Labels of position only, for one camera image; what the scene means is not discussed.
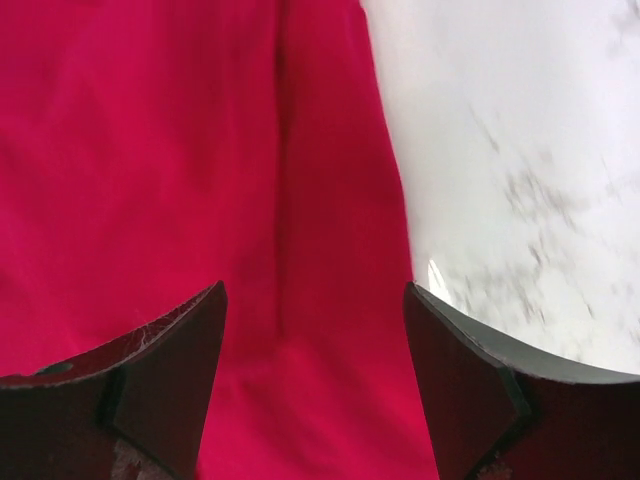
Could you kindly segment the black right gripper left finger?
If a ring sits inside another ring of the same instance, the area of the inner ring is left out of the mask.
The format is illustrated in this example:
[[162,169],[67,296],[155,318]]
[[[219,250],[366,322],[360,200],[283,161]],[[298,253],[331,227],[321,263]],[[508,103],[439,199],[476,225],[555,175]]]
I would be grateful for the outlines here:
[[2,478],[194,478],[226,311],[218,282],[93,350],[3,377]]

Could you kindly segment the bright red t-shirt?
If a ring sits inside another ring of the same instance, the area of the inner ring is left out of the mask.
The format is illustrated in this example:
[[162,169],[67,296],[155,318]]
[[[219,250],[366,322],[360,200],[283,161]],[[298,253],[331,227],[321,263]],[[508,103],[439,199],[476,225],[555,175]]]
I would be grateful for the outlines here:
[[1,5],[1,371],[222,281],[203,479],[433,479],[356,1]]

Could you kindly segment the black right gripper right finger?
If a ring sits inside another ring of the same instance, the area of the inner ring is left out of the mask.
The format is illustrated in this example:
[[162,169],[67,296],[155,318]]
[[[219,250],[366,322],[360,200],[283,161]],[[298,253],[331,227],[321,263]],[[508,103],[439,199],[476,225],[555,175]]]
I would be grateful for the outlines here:
[[535,348],[416,284],[404,320],[443,479],[635,479],[639,378]]

